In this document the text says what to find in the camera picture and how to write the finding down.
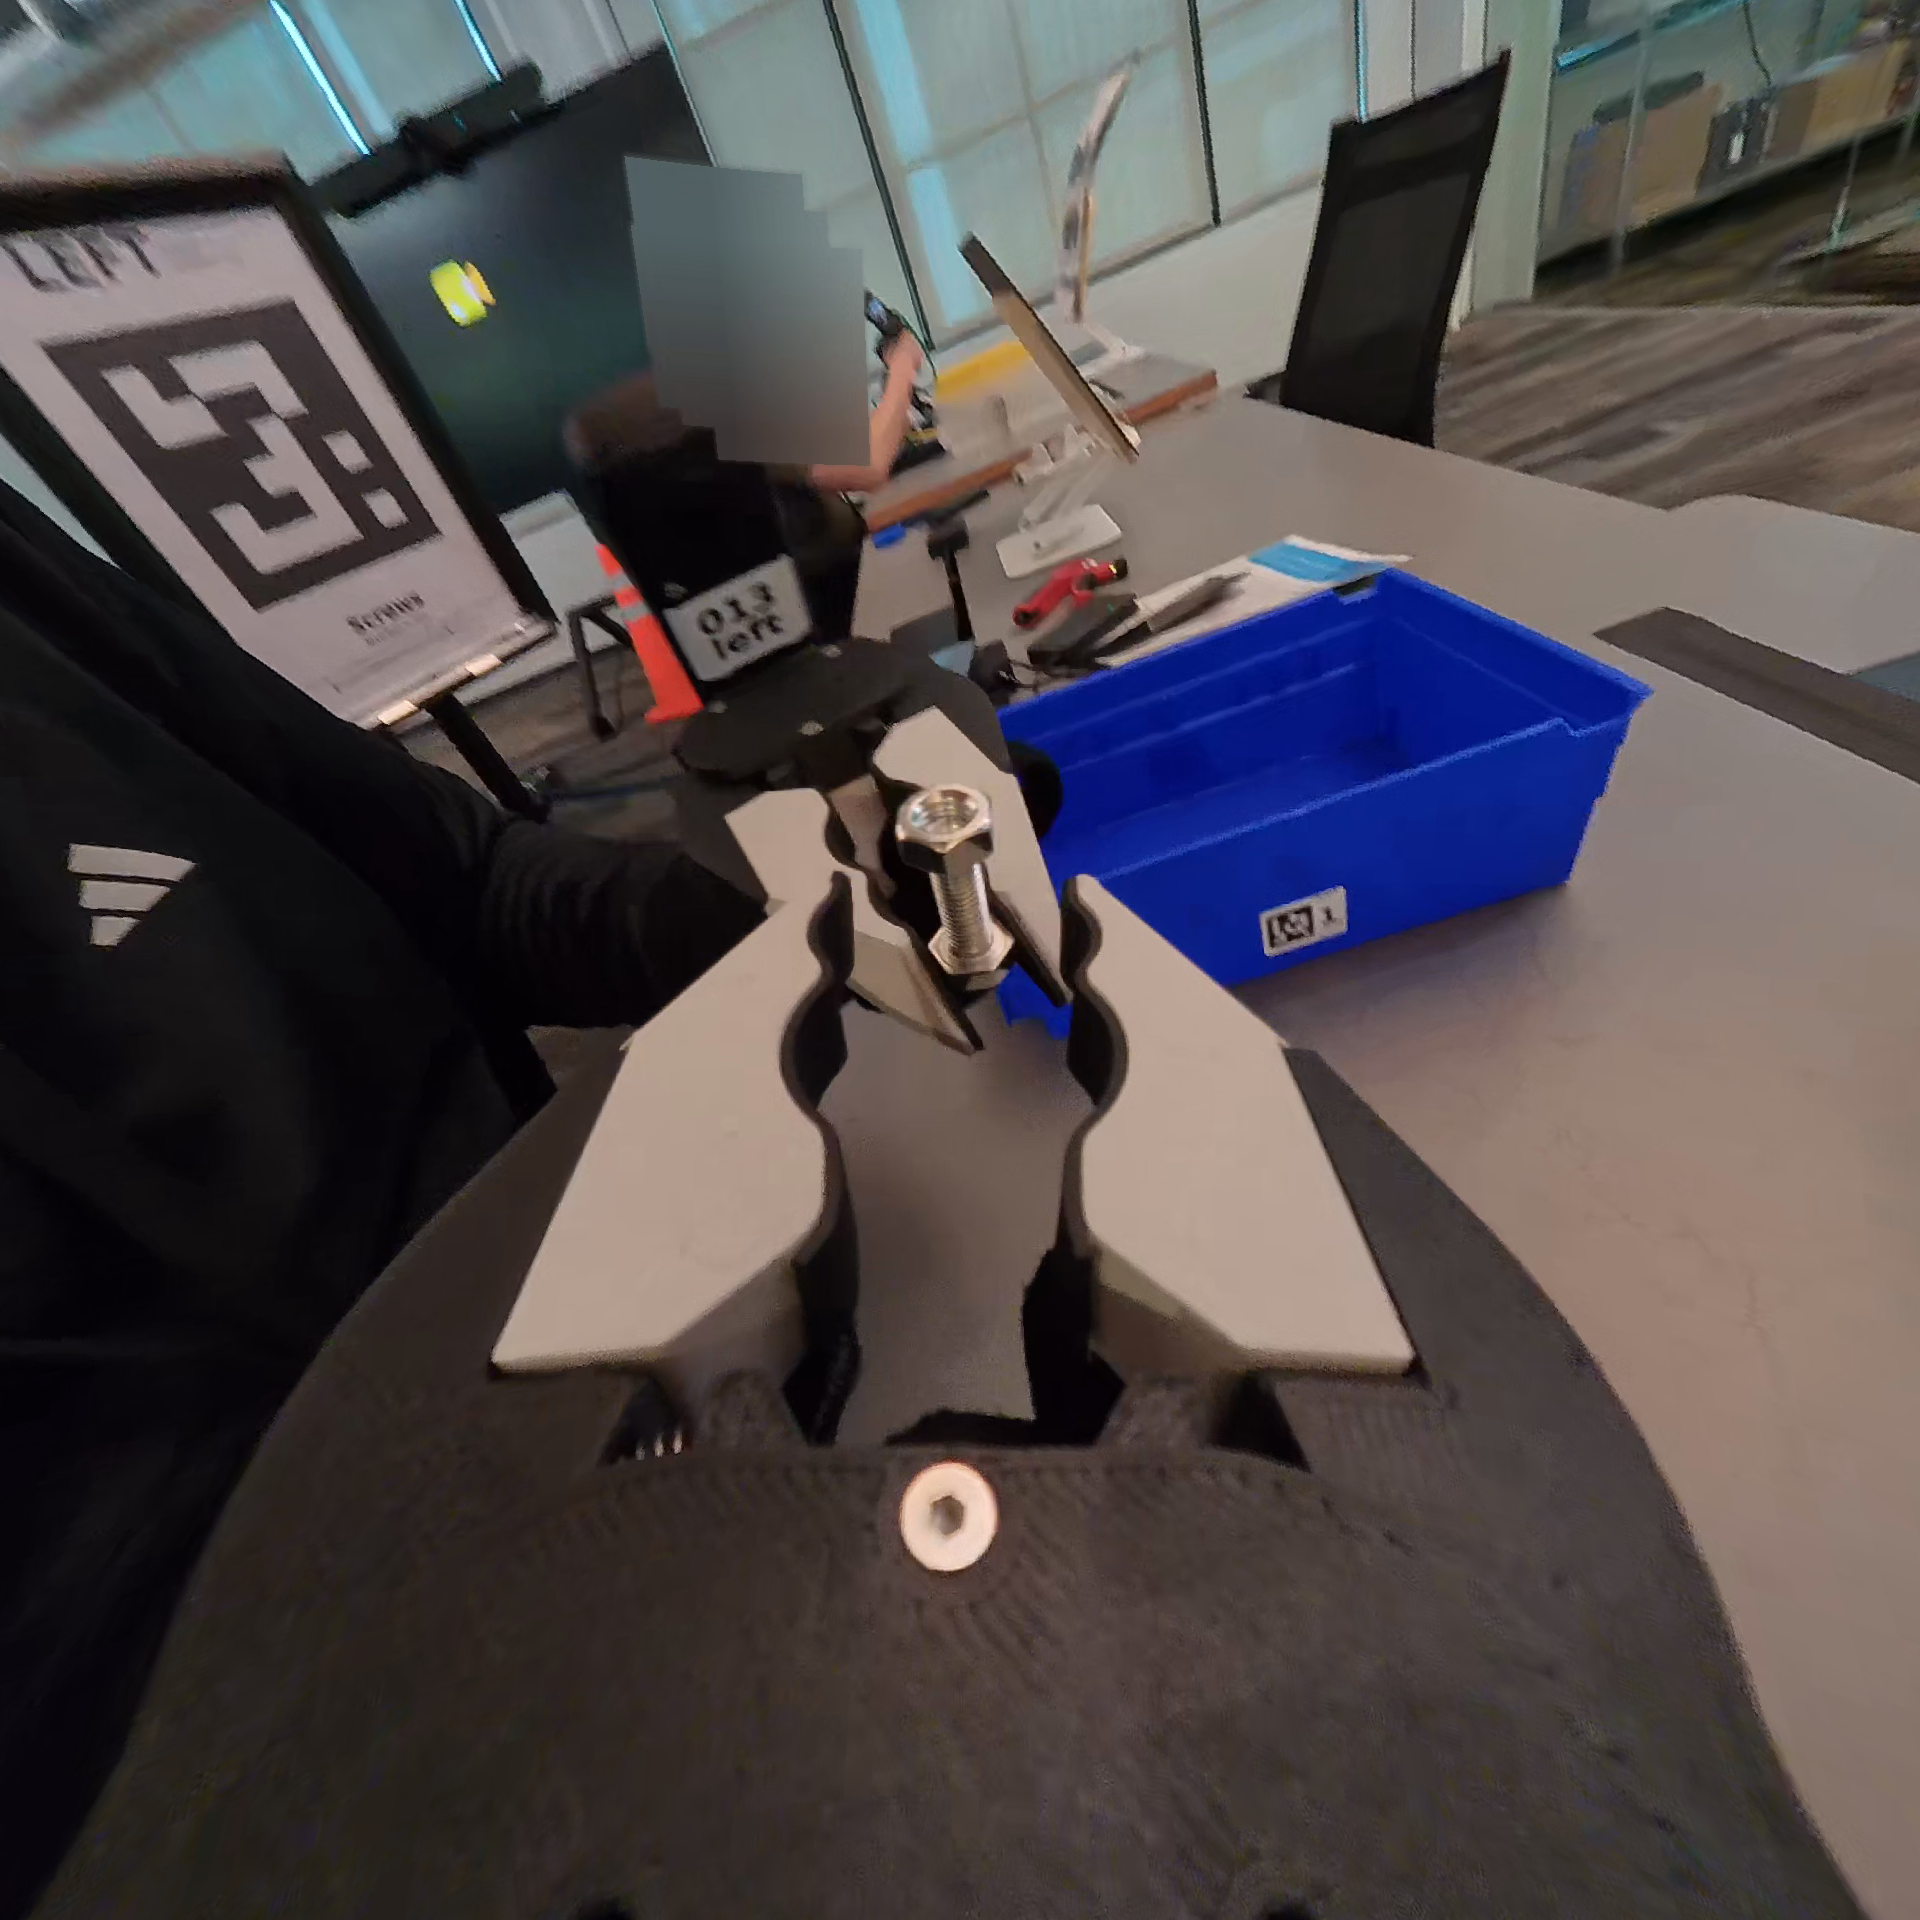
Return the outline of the wood edged table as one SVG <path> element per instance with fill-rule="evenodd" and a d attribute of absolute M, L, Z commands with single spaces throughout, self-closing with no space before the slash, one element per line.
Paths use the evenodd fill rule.
<path fill-rule="evenodd" d="M 883 533 L 947 512 L 955 501 L 999 490 L 1041 458 L 1050 467 L 1077 429 L 1067 403 L 1028 362 L 1007 363 L 995 385 L 938 393 L 945 453 L 905 468 L 861 505 L 869 531 Z M 1217 372 L 1162 353 L 1145 353 L 1106 377 L 1105 393 L 1133 427 L 1176 415 L 1217 392 Z"/>

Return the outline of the storage shelf with boxes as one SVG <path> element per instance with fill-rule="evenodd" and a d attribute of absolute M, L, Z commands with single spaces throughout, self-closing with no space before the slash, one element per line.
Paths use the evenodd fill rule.
<path fill-rule="evenodd" d="M 1915 156 L 1915 3 L 1565 3 L 1541 264 L 1867 146 Z"/>

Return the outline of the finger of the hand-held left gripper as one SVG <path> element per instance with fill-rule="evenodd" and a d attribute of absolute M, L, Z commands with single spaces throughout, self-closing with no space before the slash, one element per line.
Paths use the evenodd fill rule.
<path fill-rule="evenodd" d="M 816 899 L 848 880 L 848 992 L 903 1027 L 957 1053 L 979 1053 L 981 1037 L 947 976 L 932 967 L 917 931 L 883 900 L 880 882 L 834 841 L 836 815 L 816 789 L 764 792 L 728 816 L 740 853 L 770 908 Z"/>
<path fill-rule="evenodd" d="M 903 875 L 920 879 L 938 929 L 938 903 L 929 875 L 908 869 L 899 857 L 897 809 L 909 794 L 931 785 L 972 785 L 991 799 L 993 856 L 981 867 L 988 874 L 997 920 L 1016 938 L 1016 952 L 993 985 L 949 976 L 947 981 L 962 995 L 983 995 L 1010 973 L 1023 973 L 1048 1005 L 1066 1009 L 1071 991 L 1064 978 L 1064 908 L 1041 849 L 1041 816 L 1028 802 L 1010 749 L 986 752 L 947 711 L 927 709 L 884 733 L 874 752 L 871 771 L 889 809 L 880 843 Z"/>

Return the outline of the steel hex bolt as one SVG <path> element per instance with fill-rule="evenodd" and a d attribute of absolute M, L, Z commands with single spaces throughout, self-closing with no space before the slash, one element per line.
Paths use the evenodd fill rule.
<path fill-rule="evenodd" d="M 939 916 L 929 939 L 932 964 L 953 981 L 993 985 L 1013 959 L 1016 938 L 997 920 L 986 869 L 962 865 L 932 874 L 929 882 Z"/>

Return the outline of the person's left forearm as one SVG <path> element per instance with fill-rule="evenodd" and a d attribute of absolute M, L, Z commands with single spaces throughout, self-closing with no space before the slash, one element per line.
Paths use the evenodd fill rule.
<path fill-rule="evenodd" d="M 674 836 L 609 839 L 473 804 L 443 829 L 443 959 L 520 1027 L 647 1024 L 764 923 Z"/>

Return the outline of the black board with wooden back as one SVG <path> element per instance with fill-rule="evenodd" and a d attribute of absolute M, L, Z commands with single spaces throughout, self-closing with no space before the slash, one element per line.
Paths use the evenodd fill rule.
<path fill-rule="evenodd" d="M 1136 465 L 1141 450 L 1139 432 L 1114 408 L 1112 399 L 1072 362 L 1060 341 L 1041 320 L 1034 304 L 1023 298 L 997 256 L 972 231 L 960 241 L 957 253 L 991 300 L 999 325 L 1016 336 L 1035 363 L 1071 420 L 1120 465 Z"/>

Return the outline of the black webcam bar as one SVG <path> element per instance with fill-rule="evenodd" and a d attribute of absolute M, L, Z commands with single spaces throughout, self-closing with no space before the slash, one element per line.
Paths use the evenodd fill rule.
<path fill-rule="evenodd" d="M 419 185 L 460 177 L 545 113 L 540 64 L 513 64 L 453 104 L 405 114 L 389 139 L 313 181 L 309 192 L 325 212 L 354 218 Z"/>

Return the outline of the black flat case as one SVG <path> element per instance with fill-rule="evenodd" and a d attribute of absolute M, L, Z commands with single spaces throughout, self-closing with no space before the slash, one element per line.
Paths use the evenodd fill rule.
<path fill-rule="evenodd" d="M 1139 615 L 1130 592 L 1093 592 L 1075 600 L 1045 633 L 1027 644 L 1034 668 L 1071 665 L 1093 657 L 1100 642 L 1127 629 Z"/>

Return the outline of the framed marker sign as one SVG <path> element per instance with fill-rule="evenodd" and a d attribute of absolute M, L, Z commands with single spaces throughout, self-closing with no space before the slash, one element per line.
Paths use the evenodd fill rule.
<path fill-rule="evenodd" d="M 4 171 L 3 363 L 88 537 L 362 730 L 559 629 L 279 156 Z"/>

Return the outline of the red handled pliers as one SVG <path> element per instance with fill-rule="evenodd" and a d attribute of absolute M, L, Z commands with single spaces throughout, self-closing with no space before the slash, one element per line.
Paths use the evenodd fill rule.
<path fill-rule="evenodd" d="M 1075 557 L 1058 565 L 1016 611 L 1013 624 L 1023 633 L 1053 619 L 1066 608 L 1083 607 L 1090 597 L 1117 587 L 1130 579 L 1127 557 Z"/>

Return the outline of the blue storage bin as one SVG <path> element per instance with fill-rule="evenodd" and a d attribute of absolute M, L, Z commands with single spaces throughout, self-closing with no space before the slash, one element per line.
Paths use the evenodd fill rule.
<path fill-rule="evenodd" d="M 1001 714 L 1097 880 L 1217 983 L 1563 885 L 1643 681 L 1385 570 Z"/>

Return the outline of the orange traffic cone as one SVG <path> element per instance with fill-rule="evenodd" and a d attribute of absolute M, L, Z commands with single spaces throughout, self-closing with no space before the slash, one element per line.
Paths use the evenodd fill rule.
<path fill-rule="evenodd" d="M 644 716 L 647 722 L 651 727 L 665 727 L 690 720 L 704 709 L 704 697 L 688 677 L 663 623 L 643 601 L 609 545 L 596 539 L 594 556 L 609 576 L 615 619 L 637 658 L 651 697 L 651 707 Z"/>

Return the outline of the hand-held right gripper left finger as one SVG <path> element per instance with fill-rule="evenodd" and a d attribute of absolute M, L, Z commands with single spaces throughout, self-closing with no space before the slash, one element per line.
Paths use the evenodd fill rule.
<path fill-rule="evenodd" d="M 499 1373 L 643 1372 L 684 1408 L 759 1373 L 801 1420 L 843 1412 L 858 1228 L 821 1106 L 848 1058 L 852 903 L 848 875 L 819 880 L 631 1037 Z"/>

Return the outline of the steel hex nut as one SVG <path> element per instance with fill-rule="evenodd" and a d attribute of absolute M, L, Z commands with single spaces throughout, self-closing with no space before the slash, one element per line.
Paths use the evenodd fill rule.
<path fill-rule="evenodd" d="M 931 785 L 897 809 L 900 863 L 927 875 L 960 874 L 993 856 L 993 802 L 972 785 Z"/>

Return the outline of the white folding stand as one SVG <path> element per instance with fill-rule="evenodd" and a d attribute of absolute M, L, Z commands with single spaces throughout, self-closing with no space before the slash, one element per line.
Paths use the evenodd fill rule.
<path fill-rule="evenodd" d="M 1117 522 L 1097 505 L 1116 458 L 1106 441 L 1071 424 L 1013 468 L 1023 497 L 1016 529 L 997 541 L 1001 575 L 1028 580 L 1120 539 Z"/>

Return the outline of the white blue leaflet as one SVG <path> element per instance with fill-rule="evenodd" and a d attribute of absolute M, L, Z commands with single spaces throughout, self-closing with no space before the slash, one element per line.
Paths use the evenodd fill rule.
<path fill-rule="evenodd" d="M 1403 553 L 1364 553 L 1349 546 L 1284 537 L 1245 557 L 1249 584 L 1267 607 L 1283 607 L 1314 592 L 1345 592 L 1401 570 Z"/>

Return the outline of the printed standing banner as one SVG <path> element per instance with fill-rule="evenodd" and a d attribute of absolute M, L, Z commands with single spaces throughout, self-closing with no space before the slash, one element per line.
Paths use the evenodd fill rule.
<path fill-rule="evenodd" d="M 1130 55 L 1097 85 L 1089 119 L 1077 133 L 1067 162 L 1053 308 L 1060 320 L 1077 329 L 1089 322 L 1097 164 L 1136 76 L 1136 67 L 1139 55 Z"/>

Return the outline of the black wall monitor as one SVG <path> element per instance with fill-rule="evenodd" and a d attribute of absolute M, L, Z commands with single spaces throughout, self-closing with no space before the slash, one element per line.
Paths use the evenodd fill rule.
<path fill-rule="evenodd" d="M 647 368 L 631 157 L 708 162 L 660 44 L 547 104 L 460 177 L 327 212 L 497 512 L 565 492 L 565 418 Z"/>

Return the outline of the black office chair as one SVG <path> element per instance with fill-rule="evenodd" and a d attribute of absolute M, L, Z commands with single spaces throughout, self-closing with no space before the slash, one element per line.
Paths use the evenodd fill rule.
<path fill-rule="evenodd" d="M 1434 444 L 1449 313 L 1498 145 L 1512 55 L 1399 109 L 1335 124 L 1280 372 L 1251 399 Z"/>
<path fill-rule="evenodd" d="M 579 508 L 695 681 L 852 637 L 869 527 L 847 493 L 801 467 L 728 463 L 676 417 L 619 432 L 579 411 L 562 444 Z"/>

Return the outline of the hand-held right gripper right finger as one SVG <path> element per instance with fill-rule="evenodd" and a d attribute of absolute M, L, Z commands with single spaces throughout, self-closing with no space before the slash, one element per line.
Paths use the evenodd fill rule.
<path fill-rule="evenodd" d="M 1418 1360 L 1288 1045 L 1095 879 L 1064 893 L 1072 1325 L 1117 1380 L 1217 1399 L 1263 1373 Z"/>

